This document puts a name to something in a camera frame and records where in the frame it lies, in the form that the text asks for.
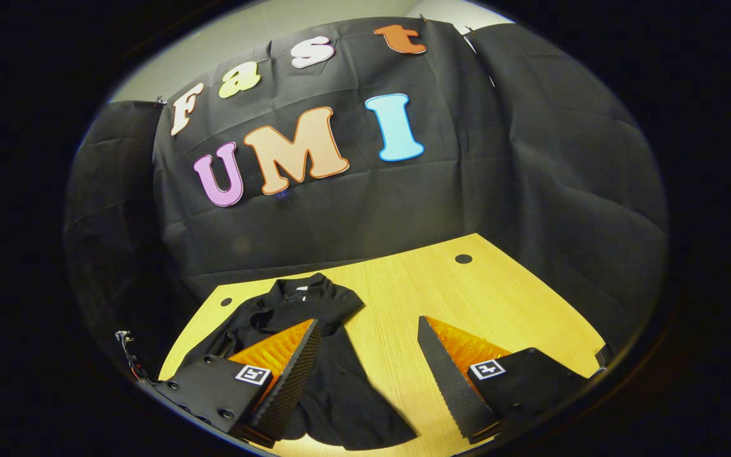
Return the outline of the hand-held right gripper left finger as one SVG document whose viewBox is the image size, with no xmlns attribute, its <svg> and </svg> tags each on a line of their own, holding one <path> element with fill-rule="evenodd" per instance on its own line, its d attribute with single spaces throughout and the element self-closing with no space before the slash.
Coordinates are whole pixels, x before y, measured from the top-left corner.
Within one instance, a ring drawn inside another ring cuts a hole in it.
<svg viewBox="0 0 731 457">
<path fill-rule="evenodd" d="M 220 433 L 273 448 L 313 370 L 321 330 L 307 319 L 231 357 L 201 355 L 148 390 Z"/>
</svg>

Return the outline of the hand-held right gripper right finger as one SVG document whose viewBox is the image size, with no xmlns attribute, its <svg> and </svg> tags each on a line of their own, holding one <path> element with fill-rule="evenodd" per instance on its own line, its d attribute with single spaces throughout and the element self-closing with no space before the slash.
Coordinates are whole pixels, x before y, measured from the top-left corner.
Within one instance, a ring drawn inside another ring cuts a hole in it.
<svg viewBox="0 0 731 457">
<path fill-rule="evenodd" d="M 530 428 L 591 381 L 536 347 L 508 351 L 431 316 L 419 318 L 417 339 L 471 444 Z"/>
</svg>

